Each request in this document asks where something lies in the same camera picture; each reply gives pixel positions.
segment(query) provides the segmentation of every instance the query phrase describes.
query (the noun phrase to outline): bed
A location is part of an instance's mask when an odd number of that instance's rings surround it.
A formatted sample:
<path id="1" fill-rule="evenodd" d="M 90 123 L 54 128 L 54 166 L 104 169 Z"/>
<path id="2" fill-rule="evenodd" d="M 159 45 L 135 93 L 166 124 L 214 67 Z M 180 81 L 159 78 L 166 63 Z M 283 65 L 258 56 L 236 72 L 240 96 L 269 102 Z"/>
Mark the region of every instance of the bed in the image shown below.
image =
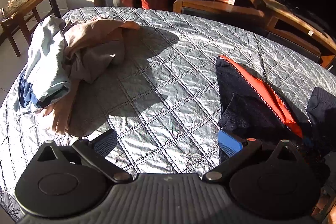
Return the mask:
<path id="1" fill-rule="evenodd" d="M 69 134 L 44 130 L 33 115 L 18 115 L 9 102 L 0 109 L 0 203 L 14 220 L 22 213 L 16 182 L 45 140 L 70 145 L 113 128 L 117 147 L 108 160 L 136 173 L 204 174 L 218 165 L 217 122 L 221 105 L 215 61 L 225 54 L 273 84 L 298 109 L 314 87 L 336 95 L 336 76 L 302 55 L 233 26 L 172 12 L 120 7 L 69 11 L 67 21 L 94 16 L 133 20 L 138 35 L 125 43 L 122 65 L 108 68 L 93 84 L 81 83 Z"/>

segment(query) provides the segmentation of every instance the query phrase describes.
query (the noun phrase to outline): navy fabric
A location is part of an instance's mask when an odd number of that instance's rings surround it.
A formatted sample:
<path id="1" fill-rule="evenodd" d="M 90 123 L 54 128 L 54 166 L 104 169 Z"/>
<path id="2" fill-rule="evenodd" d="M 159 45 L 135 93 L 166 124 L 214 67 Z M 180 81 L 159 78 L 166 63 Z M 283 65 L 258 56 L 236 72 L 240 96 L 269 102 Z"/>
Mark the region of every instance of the navy fabric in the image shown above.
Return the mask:
<path id="1" fill-rule="evenodd" d="M 30 102 L 32 102 L 35 107 L 45 108 L 48 105 L 50 105 L 51 101 L 56 97 L 56 95 L 59 92 L 65 89 L 63 87 L 61 90 L 58 90 L 52 95 L 46 97 L 43 101 L 40 101 L 36 98 L 33 92 L 33 85 L 27 82 L 26 79 L 24 79 L 24 74 L 25 74 L 25 71 L 21 73 L 21 76 L 19 78 L 19 86 L 18 86 L 18 91 L 17 91 L 19 102 L 22 107 L 26 107 L 27 105 L 29 105 Z"/>
<path id="2" fill-rule="evenodd" d="M 322 156 L 336 150 L 336 97 L 314 88 L 307 105 L 314 143 Z"/>
<path id="3" fill-rule="evenodd" d="M 218 57 L 216 75 L 221 102 L 219 127 L 243 139 L 276 145 L 282 139 L 300 142 L 263 102 L 236 68 Z"/>

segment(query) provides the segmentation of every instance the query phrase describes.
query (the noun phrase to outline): pile of clothes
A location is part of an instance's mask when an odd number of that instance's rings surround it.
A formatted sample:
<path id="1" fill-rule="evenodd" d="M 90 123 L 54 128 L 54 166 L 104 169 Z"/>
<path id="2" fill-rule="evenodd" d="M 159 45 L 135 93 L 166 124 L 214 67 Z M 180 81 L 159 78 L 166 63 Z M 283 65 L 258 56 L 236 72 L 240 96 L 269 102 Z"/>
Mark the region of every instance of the pile of clothes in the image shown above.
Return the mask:
<path id="1" fill-rule="evenodd" d="M 64 134 L 79 82 L 92 83 L 110 64 L 120 64 L 123 32 L 139 28 L 100 17 L 81 24 L 47 17 L 34 32 L 13 109 L 34 113 L 44 128 Z"/>

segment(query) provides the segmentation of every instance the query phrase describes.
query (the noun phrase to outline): wooden furniture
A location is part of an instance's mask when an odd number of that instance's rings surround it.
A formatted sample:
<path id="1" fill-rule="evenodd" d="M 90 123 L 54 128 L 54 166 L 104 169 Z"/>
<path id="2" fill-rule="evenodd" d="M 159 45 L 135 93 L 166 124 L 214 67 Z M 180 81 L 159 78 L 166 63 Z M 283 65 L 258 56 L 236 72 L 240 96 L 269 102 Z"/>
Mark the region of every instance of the wooden furniture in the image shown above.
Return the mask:
<path id="1" fill-rule="evenodd" d="M 208 0 L 176 0 L 173 11 L 216 20 L 264 36 L 267 35 L 260 28 L 263 25 L 264 12 L 254 8 Z"/>
<path id="2" fill-rule="evenodd" d="M 20 51 L 13 39 L 13 34 L 21 29 L 23 36 L 25 37 L 27 43 L 30 45 L 31 43 L 31 34 L 34 32 L 37 25 L 35 25 L 31 30 L 28 30 L 27 22 L 33 17 L 36 18 L 36 21 L 39 23 L 41 18 L 36 10 L 36 6 L 41 3 L 43 0 L 28 0 L 23 5 L 19 6 L 15 9 L 10 15 L 7 16 L 6 19 L 0 21 L 0 25 L 4 31 L 4 34 L 8 38 L 11 43 L 16 56 L 19 57 Z M 25 19 L 25 16 L 32 11 L 32 15 Z M 53 14 L 53 10 L 51 10 L 42 20 L 44 20 L 47 16 Z"/>
<path id="3" fill-rule="evenodd" d="M 336 56 L 336 43 L 316 24 L 294 15 L 277 0 L 251 0 L 265 14 L 264 28 L 286 38 L 320 57 L 320 65 L 328 68 Z"/>

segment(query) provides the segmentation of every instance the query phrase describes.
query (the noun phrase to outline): white sneaker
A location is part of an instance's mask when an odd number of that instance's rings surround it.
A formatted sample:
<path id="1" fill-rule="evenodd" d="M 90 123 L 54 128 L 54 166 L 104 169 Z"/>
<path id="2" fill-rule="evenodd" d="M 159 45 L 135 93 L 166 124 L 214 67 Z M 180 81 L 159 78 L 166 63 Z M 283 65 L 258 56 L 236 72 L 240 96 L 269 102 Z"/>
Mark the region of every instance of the white sneaker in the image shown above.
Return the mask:
<path id="1" fill-rule="evenodd" d="M 28 0 L 9 0 L 8 6 L 0 10 L 0 18 L 7 18 L 15 9 L 26 3 Z"/>

